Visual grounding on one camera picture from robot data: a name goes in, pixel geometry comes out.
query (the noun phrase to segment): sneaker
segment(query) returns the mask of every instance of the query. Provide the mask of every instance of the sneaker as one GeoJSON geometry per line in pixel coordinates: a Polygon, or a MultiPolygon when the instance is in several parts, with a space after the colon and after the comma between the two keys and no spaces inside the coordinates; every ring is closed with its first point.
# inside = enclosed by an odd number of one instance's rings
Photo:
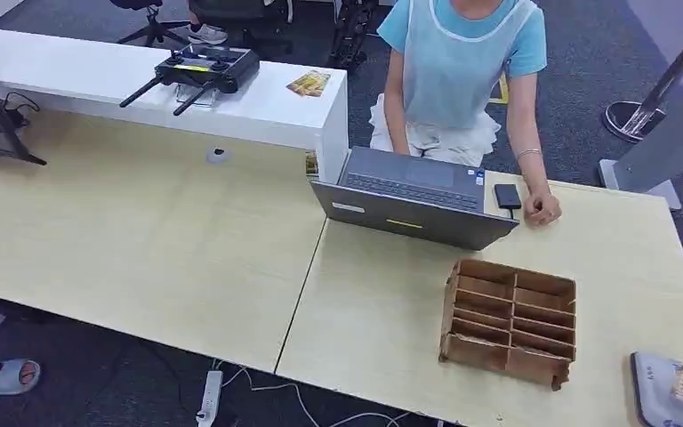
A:
{"type": "Polygon", "coordinates": [[[218,27],[210,27],[201,25],[198,31],[193,31],[192,26],[189,26],[189,34],[187,39],[190,43],[201,44],[222,44],[226,41],[229,35],[218,27]]]}

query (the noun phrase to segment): bracelet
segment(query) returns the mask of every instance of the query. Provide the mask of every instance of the bracelet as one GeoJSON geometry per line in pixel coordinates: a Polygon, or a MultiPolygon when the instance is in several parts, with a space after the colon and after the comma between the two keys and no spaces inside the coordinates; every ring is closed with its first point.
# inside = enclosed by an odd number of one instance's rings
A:
{"type": "Polygon", "coordinates": [[[520,157],[523,157],[525,154],[530,154],[530,153],[541,154],[541,149],[523,149],[514,158],[515,158],[515,160],[519,160],[520,157]]]}

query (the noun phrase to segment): wooden desk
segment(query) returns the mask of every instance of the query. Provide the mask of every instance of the wooden desk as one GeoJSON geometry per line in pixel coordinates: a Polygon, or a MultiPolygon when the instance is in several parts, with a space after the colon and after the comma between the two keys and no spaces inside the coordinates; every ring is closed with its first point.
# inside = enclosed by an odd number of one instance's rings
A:
{"type": "MultiPolygon", "coordinates": [[[[490,173],[496,182],[513,175],[490,173]]],[[[629,355],[683,361],[683,252],[660,198],[554,183],[564,216],[472,254],[577,280],[577,360],[561,391],[438,363],[451,247],[325,226],[277,374],[482,426],[639,425],[629,355]]],[[[493,193],[486,210],[498,213],[493,193]]]]}
{"type": "Polygon", "coordinates": [[[33,120],[48,166],[0,158],[0,298],[273,371],[325,219],[304,151],[33,120]]]}

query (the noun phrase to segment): cardboard compartment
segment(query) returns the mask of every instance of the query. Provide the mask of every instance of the cardboard compartment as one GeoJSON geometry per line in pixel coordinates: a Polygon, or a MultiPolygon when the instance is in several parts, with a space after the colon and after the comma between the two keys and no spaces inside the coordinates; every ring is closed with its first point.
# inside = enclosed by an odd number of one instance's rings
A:
{"type": "Polygon", "coordinates": [[[487,282],[513,285],[516,270],[512,267],[478,260],[461,260],[454,266],[460,276],[479,278],[487,282]]]}
{"type": "Polygon", "coordinates": [[[495,318],[487,314],[476,311],[454,309],[454,318],[461,318],[481,325],[498,327],[499,329],[509,330],[510,320],[508,318],[495,318]]]}
{"type": "Polygon", "coordinates": [[[566,313],[571,313],[575,309],[572,302],[565,297],[531,291],[522,287],[515,289],[514,301],[566,313]]]}
{"type": "Polygon", "coordinates": [[[512,276],[509,284],[489,282],[481,278],[470,278],[468,276],[459,277],[458,287],[464,291],[474,292],[488,296],[511,300],[514,288],[514,277],[512,276]]]}
{"type": "Polygon", "coordinates": [[[533,349],[512,347],[506,370],[513,376],[548,385],[556,391],[562,383],[569,381],[570,362],[569,359],[547,356],[533,349]]]}
{"type": "Polygon", "coordinates": [[[575,360],[575,297],[568,278],[461,260],[447,281],[440,358],[558,390],[575,360]]]}
{"type": "Polygon", "coordinates": [[[495,318],[509,318],[511,315],[510,300],[476,294],[464,289],[456,289],[454,307],[456,309],[475,311],[495,318]]]}
{"type": "Polygon", "coordinates": [[[439,359],[484,369],[503,370],[509,360],[509,347],[481,342],[457,334],[448,334],[441,338],[439,359]]]}
{"type": "Polygon", "coordinates": [[[539,322],[530,318],[514,317],[512,326],[523,332],[551,338],[567,344],[575,345],[575,330],[571,327],[552,325],[551,323],[539,322]]]}
{"type": "Polygon", "coordinates": [[[553,325],[575,328],[575,315],[564,311],[548,310],[517,302],[514,304],[514,315],[553,325]]]}
{"type": "Polygon", "coordinates": [[[509,345],[510,342],[509,331],[498,327],[481,325],[463,318],[454,319],[452,334],[457,334],[460,337],[478,338],[481,341],[501,345],[509,345]]]}
{"type": "Polygon", "coordinates": [[[515,301],[547,309],[573,312],[575,282],[568,278],[518,270],[515,301]]]}
{"type": "Polygon", "coordinates": [[[533,349],[538,353],[546,354],[547,356],[559,356],[561,358],[575,360],[574,345],[567,342],[552,340],[551,338],[546,338],[544,336],[530,334],[518,329],[512,329],[511,331],[511,344],[515,347],[525,348],[526,350],[533,349]]]}

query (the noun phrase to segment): foot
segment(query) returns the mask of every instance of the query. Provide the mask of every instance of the foot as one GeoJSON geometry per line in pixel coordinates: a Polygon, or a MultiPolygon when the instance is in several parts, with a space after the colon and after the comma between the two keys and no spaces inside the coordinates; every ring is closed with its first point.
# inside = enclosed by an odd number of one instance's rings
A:
{"type": "Polygon", "coordinates": [[[0,364],[0,396],[13,396],[30,391],[40,378],[40,366],[25,359],[7,360],[0,364]]]}
{"type": "Polygon", "coordinates": [[[22,369],[20,369],[20,384],[22,386],[29,385],[36,379],[37,374],[37,363],[32,360],[27,360],[22,364],[22,369]]]}
{"type": "Polygon", "coordinates": [[[199,44],[222,44],[226,41],[229,35],[218,27],[210,27],[208,25],[190,25],[187,39],[191,43],[199,44]]]}

